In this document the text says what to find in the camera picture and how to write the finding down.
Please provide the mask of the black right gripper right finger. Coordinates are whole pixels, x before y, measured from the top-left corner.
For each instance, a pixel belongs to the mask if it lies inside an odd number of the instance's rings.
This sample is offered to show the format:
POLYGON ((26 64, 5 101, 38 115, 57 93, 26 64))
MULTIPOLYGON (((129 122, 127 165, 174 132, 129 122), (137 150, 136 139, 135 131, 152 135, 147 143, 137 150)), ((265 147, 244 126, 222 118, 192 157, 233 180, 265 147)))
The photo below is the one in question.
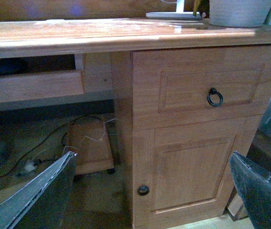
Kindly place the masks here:
POLYGON ((271 229, 271 172, 239 152, 229 159, 237 193, 255 229, 271 229))

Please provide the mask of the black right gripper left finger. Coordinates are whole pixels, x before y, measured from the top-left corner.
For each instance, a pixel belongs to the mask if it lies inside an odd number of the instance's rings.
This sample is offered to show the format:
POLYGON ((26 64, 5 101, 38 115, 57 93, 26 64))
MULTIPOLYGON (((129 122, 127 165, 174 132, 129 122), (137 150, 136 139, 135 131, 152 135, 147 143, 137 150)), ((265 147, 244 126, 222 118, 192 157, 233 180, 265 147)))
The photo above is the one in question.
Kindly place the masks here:
POLYGON ((69 151, 0 204, 0 229, 58 229, 69 200, 77 154, 69 151))

